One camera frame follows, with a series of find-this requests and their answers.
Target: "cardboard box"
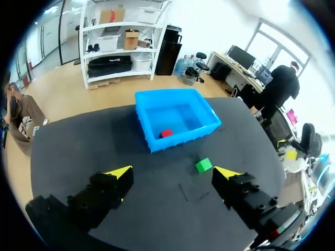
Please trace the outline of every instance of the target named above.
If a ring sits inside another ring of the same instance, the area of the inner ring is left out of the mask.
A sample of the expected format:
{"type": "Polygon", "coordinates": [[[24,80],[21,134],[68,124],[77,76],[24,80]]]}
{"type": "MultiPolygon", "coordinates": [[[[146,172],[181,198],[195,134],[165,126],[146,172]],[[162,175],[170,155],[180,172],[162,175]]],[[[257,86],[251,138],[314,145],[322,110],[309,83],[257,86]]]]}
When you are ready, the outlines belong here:
{"type": "Polygon", "coordinates": [[[99,81],[97,83],[98,83],[98,87],[109,85],[109,81],[108,80],[107,81],[106,80],[102,80],[102,81],[99,81]]]}
{"type": "Polygon", "coordinates": [[[99,24],[107,24],[109,22],[122,22],[125,17],[125,9],[109,9],[102,10],[100,13],[99,24]]]}
{"type": "Polygon", "coordinates": [[[118,77],[118,78],[112,78],[109,80],[109,83],[112,84],[112,83],[120,83],[121,81],[121,78],[118,77]]]}
{"type": "Polygon", "coordinates": [[[135,50],[137,48],[138,37],[140,32],[138,30],[129,29],[125,31],[125,50],[135,50]]]}
{"type": "Polygon", "coordinates": [[[95,89],[98,89],[98,84],[97,83],[89,83],[88,84],[88,89],[89,90],[95,90],[95,89]]]}

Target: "cable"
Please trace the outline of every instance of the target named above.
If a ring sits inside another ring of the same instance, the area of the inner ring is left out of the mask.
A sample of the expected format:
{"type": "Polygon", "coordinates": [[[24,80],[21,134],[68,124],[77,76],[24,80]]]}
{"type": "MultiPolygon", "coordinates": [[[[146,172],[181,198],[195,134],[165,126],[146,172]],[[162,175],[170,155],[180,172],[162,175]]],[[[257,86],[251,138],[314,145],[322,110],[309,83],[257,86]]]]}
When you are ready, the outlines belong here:
{"type": "Polygon", "coordinates": [[[277,247],[277,246],[261,246],[261,247],[255,247],[250,251],[257,251],[257,250],[267,250],[267,249],[273,249],[273,250],[278,250],[278,251],[290,251],[289,249],[285,247],[277,247]]]}

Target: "green cube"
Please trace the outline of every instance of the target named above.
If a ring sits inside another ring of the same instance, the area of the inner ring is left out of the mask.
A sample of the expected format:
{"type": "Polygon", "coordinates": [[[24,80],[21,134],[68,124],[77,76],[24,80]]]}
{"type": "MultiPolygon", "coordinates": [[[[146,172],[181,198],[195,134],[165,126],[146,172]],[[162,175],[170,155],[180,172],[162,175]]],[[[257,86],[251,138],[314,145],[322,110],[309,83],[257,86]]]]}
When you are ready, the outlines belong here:
{"type": "Polygon", "coordinates": [[[213,165],[211,164],[209,158],[205,158],[202,161],[195,164],[195,167],[198,169],[198,172],[201,174],[207,171],[208,169],[212,168],[213,165]]]}

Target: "computer monitor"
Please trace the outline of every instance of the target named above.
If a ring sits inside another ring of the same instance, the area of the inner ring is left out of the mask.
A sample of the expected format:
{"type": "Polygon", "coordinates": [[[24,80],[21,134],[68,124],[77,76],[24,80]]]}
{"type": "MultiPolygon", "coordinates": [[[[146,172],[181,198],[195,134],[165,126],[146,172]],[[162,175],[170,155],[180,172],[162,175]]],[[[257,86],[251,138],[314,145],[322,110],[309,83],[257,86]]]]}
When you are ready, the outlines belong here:
{"type": "Polygon", "coordinates": [[[230,56],[232,59],[234,59],[246,69],[249,69],[249,67],[255,61],[255,58],[252,55],[250,55],[246,51],[243,51],[237,46],[232,46],[230,48],[230,50],[228,51],[228,56],[230,56]]]}
{"type": "Polygon", "coordinates": [[[289,124],[284,116],[285,115],[277,109],[271,119],[271,124],[264,128],[275,148],[277,147],[277,142],[279,140],[289,140],[293,136],[289,124]]]}
{"type": "Polygon", "coordinates": [[[256,78],[258,78],[264,85],[270,83],[273,79],[271,72],[264,65],[256,72],[256,78]]]}

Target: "black tablecloth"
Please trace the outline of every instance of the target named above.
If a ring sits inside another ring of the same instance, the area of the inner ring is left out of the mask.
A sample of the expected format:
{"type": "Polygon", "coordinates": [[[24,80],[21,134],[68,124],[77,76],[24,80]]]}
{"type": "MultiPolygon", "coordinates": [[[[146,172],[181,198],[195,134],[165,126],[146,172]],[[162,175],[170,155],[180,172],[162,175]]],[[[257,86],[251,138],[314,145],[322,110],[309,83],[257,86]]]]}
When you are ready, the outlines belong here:
{"type": "Polygon", "coordinates": [[[266,134],[239,99],[211,98],[222,120],[211,135],[150,154],[135,106],[109,108],[42,127],[32,145],[33,196],[52,194],[64,204],[97,171],[133,166],[135,183],[118,210],[90,234],[128,250],[243,250],[256,237],[211,185],[212,170],[249,172],[278,196],[284,172],[266,134]]]}

